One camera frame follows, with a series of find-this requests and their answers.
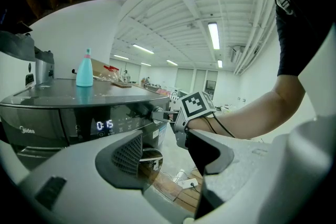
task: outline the midea logo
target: midea logo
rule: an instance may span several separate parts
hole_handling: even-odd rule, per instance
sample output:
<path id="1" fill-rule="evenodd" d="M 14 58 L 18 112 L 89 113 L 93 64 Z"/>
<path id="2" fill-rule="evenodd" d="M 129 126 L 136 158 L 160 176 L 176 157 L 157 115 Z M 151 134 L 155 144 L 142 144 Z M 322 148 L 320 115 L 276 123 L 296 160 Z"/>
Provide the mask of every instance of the midea logo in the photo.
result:
<path id="1" fill-rule="evenodd" d="M 23 126 L 20 126 L 20 130 L 23 134 L 25 133 L 30 133 L 30 134 L 35 134 L 35 131 L 34 130 L 31 130 L 31 129 L 26 129 L 24 128 Z"/>

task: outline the wooden floor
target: wooden floor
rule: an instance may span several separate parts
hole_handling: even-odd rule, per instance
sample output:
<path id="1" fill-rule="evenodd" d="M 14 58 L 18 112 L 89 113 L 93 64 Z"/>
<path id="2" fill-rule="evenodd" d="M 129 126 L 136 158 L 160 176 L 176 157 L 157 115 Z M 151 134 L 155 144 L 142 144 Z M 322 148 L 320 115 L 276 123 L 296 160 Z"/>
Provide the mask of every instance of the wooden floor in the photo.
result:
<path id="1" fill-rule="evenodd" d="M 194 213 L 197 208 L 198 200 L 200 199 L 203 177 L 199 171 L 195 169 L 188 175 L 188 178 L 196 178 L 198 186 L 195 188 L 182 189 L 178 184 L 173 182 L 168 175 L 161 172 L 153 182 L 153 186 L 169 200 Z"/>

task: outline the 0:15 display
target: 0:15 display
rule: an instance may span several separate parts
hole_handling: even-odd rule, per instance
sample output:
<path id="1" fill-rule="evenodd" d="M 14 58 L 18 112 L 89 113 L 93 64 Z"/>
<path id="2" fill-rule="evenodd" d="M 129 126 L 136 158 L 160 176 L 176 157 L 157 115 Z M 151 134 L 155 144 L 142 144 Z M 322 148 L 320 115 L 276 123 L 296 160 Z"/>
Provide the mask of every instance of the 0:15 display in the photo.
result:
<path id="1" fill-rule="evenodd" d="M 112 129 L 113 124 L 112 124 L 112 120 L 108 120 L 106 121 L 106 128 Z M 97 121 L 97 130 L 101 131 L 104 128 L 104 123 L 102 123 L 101 121 Z"/>

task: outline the teal bottle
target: teal bottle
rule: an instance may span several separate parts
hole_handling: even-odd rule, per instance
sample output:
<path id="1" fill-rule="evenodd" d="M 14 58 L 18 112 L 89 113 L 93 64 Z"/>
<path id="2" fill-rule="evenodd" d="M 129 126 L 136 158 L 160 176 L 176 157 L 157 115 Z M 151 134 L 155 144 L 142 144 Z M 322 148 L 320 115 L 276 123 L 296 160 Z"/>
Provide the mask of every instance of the teal bottle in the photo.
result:
<path id="1" fill-rule="evenodd" d="M 91 63 L 91 49 L 86 50 L 83 61 L 77 70 L 76 85 L 80 87 L 90 87 L 93 85 L 93 72 Z"/>

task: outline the red object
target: red object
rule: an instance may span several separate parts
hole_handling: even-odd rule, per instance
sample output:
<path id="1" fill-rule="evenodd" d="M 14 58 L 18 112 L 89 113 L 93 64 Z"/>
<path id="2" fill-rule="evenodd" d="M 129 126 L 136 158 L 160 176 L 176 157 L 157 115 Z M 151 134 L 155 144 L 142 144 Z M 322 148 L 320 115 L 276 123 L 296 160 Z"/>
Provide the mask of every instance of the red object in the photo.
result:
<path id="1" fill-rule="evenodd" d="M 116 68 L 116 67 L 113 67 L 113 66 L 109 66 L 109 67 L 107 67 L 107 66 L 104 66 L 104 68 L 106 68 L 107 70 L 109 70 L 110 72 L 113 72 L 114 70 L 117 70 L 117 71 L 119 71 L 119 69 L 118 68 Z"/>

